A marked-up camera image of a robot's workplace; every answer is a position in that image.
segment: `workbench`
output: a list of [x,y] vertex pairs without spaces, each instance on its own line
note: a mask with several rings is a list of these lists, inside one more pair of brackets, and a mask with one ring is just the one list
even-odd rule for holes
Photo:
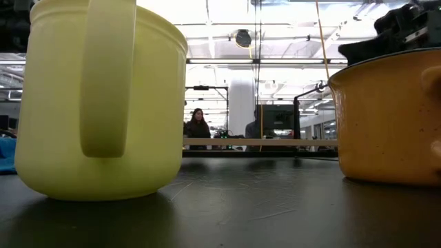
[[0,176],[0,247],[441,247],[441,191],[361,183],[336,161],[184,159],[158,193],[69,203]]

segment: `blue object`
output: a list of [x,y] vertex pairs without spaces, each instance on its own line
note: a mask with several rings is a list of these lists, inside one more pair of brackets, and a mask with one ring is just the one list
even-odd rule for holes
[[15,138],[0,138],[0,175],[16,174],[14,166]]

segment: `white column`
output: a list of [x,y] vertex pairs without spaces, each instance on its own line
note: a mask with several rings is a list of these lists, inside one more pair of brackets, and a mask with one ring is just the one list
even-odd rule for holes
[[228,129],[245,135],[245,127],[254,121],[255,83],[251,70],[232,70],[229,84]]

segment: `woman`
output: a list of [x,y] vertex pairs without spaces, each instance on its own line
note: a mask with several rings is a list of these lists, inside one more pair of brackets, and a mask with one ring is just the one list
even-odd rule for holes
[[[193,111],[192,119],[186,125],[188,138],[211,138],[208,124],[204,119],[204,112],[197,108]],[[190,149],[205,150],[205,145],[190,145]]]

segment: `wooden board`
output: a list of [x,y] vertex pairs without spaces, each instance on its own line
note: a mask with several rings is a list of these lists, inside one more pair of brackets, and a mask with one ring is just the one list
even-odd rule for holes
[[265,145],[265,146],[337,146],[337,140],[295,140],[258,138],[184,138],[184,145]]

